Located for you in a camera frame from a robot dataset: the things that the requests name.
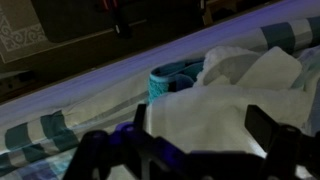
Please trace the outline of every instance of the blue striped fabric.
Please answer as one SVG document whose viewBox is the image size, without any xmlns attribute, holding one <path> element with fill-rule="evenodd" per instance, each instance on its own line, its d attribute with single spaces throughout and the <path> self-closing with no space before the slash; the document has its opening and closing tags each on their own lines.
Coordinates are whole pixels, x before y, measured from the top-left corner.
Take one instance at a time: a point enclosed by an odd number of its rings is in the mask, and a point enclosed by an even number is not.
<svg viewBox="0 0 320 180">
<path fill-rule="evenodd" d="M 27 166 L 30 163 L 76 147 L 79 144 L 78 139 L 91 128 L 106 128 L 133 118 L 135 111 L 124 111 L 113 118 L 108 117 L 131 106 L 136 108 L 137 104 L 145 103 L 147 97 L 148 93 L 143 92 L 74 127 L 66 126 L 65 115 L 62 111 L 42 116 L 39 120 L 36 120 L 40 124 L 37 131 L 43 131 L 45 137 L 41 142 L 35 144 L 29 137 L 29 123 L 8 129 L 5 134 L 5 142 L 6 145 L 10 145 L 11 149 L 9 152 L 0 155 L 0 176 L 6 175 L 21 166 Z M 100 122 L 106 118 L 109 119 L 107 122 Z"/>
<path fill-rule="evenodd" d="M 74 155 L 75 148 L 64 153 L 48 157 L 46 159 L 31 163 L 3 176 L 0 180 L 22 179 L 22 180 L 47 180 L 62 179 L 69 163 Z"/>
<path fill-rule="evenodd" d="M 309 31 L 304 31 L 304 34 L 312 34 L 312 39 L 308 44 L 301 45 L 301 47 L 310 47 L 316 46 L 320 43 L 320 17 L 308 18 L 304 19 L 309 23 L 308 27 L 299 27 L 302 29 L 309 29 Z M 304 34 L 295 34 L 293 27 L 290 22 L 278 23 L 269 26 L 264 26 L 259 28 L 258 30 L 262 31 L 264 37 L 258 37 L 258 39 L 265 39 L 266 44 L 255 44 L 256 46 L 252 46 L 251 49 L 260 49 L 260 47 L 268 47 L 265 51 L 278 46 L 288 54 L 292 54 L 295 51 L 299 51 L 301 49 L 295 49 L 297 43 L 296 36 L 304 37 Z M 204 57 L 198 58 L 195 61 L 199 67 L 192 69 L 192 76 L 196 77 L 202 68 L 200 67 L 203 64 Z M 168 93 L 168 92 L 176 92 L 185 88 L 189 88 L 193 86 L 195 79 L 191 78 L 188 73 L 184 73 L 185 69 L 188 68 L 187 64 L 190 60 L 182 60 L 177 63 L 166 64 L 164 66 L 158 67 L 154 69 L 149 77 L 149 101 L 152 102 L 157 97 Z"/>
</svg>

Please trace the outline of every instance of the bed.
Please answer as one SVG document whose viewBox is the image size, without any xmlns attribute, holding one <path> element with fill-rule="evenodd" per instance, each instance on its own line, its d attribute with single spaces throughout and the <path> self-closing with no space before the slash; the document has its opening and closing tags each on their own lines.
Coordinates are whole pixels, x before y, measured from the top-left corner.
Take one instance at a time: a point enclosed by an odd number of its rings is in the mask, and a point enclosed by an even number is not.
<svg viewBox="0 0 320 180">
<path fill-rule="evenodd" d="M 1 178 L 62 178 L 85 132 L 111 132 L 117 124 L 133 119 L 139 103 L 149 101 L 153 69 L 201 60 L 217 45 L 267 50 L 268 45 L 252 46 L 259 45 L 259 38 L 243 40 L 252 37 L 254 29 L 299 19 L 311 18 L 317 29 L 319 7 L 319 0 L 282 1 L 1 105 Z M 319 37 L 313 38 L 288 51 L 319 42 Z M 116 169 L 112 179 L 124 179 L 119 176 L 122 170 Z"/>
</svg>

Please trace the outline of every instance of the white fabric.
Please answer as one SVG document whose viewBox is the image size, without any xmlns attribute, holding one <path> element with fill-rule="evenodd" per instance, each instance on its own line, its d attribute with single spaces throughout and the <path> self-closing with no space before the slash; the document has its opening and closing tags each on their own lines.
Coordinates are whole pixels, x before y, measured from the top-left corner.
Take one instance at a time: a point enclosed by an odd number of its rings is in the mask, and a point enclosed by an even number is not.
<svg viewBox="0 0 320 180">
<path fill-rule="evenodd" d="M 136 104 L 129 101 L 131 98 L 139 96 L 139 93 L 143 92 L 141 90 L 146 88 L 148 79 L 143 78 L 145 75 L 146 73 L 139 73 L 136 75 L 140 77 L 138 79 L 127 78 L 119 83 L 115 83 L 112 88 L 110 87 L 98 94 L 92 95 L 90 99 L 65 107 L 62 113 L 65 118 L 66 126 L 70 128 L 76 127 L 78 124 L 86 123 L 86 121 L 91 119 L 97 119 L 98 121 L 103 120 L 106 122 L 108 119 L 113 119 L 117 116 L 128 113 L 128 111 L 135 110 Z M 143 83 L 144 86 L 134 86 L 135 84 L 140 83 Z M 115 105 L 126 101 L 128 101 L 126 103 L 128 104 L 127 107 L 115 108 Z M 108 110 L 112 109 L 116 109 L 115 112 L 107 113 Z"/>
<path fill-rule="evenodd" d="M 22 153 L 21 151 L 16 151 L 12 154 L 9 154 L 9 159 L 10 159 L 10 163 L 15 167 L 23 167 L 23 165 L 27 161 L 25 154 Z"/>
<path fill-rule="evenodd" d="M 276 121 L 302 128 L 318 77 L 308 81 L 306 91 L 288 89 L 300 72 L 296 59 L 273 48 L 252 65 L 240 80 L 241 87 L 209 84 L 156 99 L 147 111 L 148 131 L 186 152 L 240 150 L 264 157 L 265 152 L 244 127 L 247 106 L 258 105 Z M 302 177 L 308 174 L 299 173 Z"/>
<path fill-rule="evenodd" d="M 45 137 L 45 134 L 43 132 L 43 129 L 40 128 L 42 127 L 41 125 L 41 121 L 32 121 L 30 123 L 27 124 L 28 126 L 28 136 L 30 138 L 30 140 L 34 143 L 37 143 L 37 141 L 39 139 L 42 139 L 43 137 Z"/>
<path fill-rule="evenodd" d="M 310 44 L 312 41 L 312 31 L 310 31 L 309 22 L 304 20 L 291 21 L 290 25 L 292 27 L 293 34 L 295 35 L 296 45 L 295 50 L 306 48 L 306 44 Z"/>
<path fill-rule="evenodd" d="M 194 86 L 208 85 L 213 80 L 218 80 L 215 83 L 219 84 L 223 82 L 231 83 L 231 72 L 240 69 L 238 66 L 244 66 L 244 70 L 246 70 L 259 57 L 259 53 L 240 47 L 215 47 L 206 54 L 203 70 L 198 74 Z"/>
<path fill-rule="evenodd" d="M 261 52 L 268 49 L 267 40 L 261 29 L 253 29 L 241 33 L 241 36 L 237 37 L 236 42 L 234 43 L 234 38 L 226 38 L 223 42 L 220 43 L 221 46 L 226 46 L 233 44 L 238 47 L 245 47 L 247 49 Z"/>
<path fill-rule="evenodd" d="M 273 90 L 289 89 L 301 70 L 302 66 L 296 59 L 279 47 L 274 47 L 252 65 L 237 85 Z"/>
</svg>

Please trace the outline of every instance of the floor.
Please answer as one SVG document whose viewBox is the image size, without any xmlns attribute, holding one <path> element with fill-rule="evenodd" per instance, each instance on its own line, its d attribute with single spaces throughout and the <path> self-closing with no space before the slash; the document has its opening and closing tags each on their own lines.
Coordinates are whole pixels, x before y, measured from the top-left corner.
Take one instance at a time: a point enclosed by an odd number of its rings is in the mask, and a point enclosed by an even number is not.
<svg viewBox="0 0 320 180">
<path fill-rule="evenodd" d="M 216 19 L 215 23 L 241 13 L 243 12 L 229 17 L 222 16 Z M 19 98 L 94 68 L 117 62 L 203 28 L 205 27 L 201 17 L 199 19 L 199 17 L 190 16 L 186 12 L 167 13 L 152 23 L 141 23 L 132 27 L 133 36 L 130 39 L 119 39 L 114 33 L 108 33 L 12 63 L 0 63 L 1 70 L 29 69 L 35 73 L 36 77 L 35 83 L 0 97 L 0 103 Z"/>
</svg>

